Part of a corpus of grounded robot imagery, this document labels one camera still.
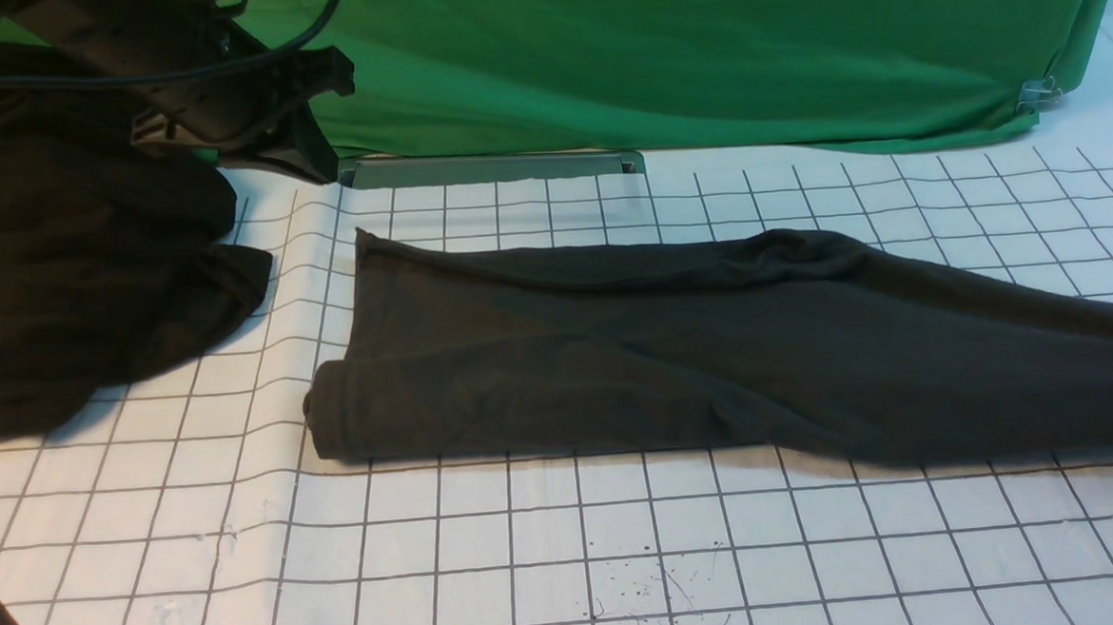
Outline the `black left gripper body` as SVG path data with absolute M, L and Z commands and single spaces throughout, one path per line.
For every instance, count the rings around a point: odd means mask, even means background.
M 91 88 L 144 101 L 134 145 L 209 150 L 223 166 L 333 183 L 338 153 L 309 105 L 316 95 L 348 97 L 356 72 L 338 48 L 311 40 L 341 1 L 326 0 L 276 49 L 238 26 L 248 0 L 22 0 L 10 19 L 89 69 Z

